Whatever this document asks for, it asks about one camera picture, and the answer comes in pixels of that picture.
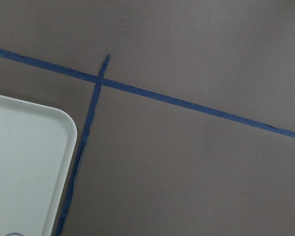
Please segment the white bear tray plate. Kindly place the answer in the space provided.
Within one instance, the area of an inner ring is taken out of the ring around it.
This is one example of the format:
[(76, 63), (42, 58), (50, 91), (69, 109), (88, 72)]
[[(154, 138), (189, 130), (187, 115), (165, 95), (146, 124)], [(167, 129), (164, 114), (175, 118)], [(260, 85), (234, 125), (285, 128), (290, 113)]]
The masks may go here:
[(64, 111), (0, 95), (0, 236), (49, 236), (77, 140)]

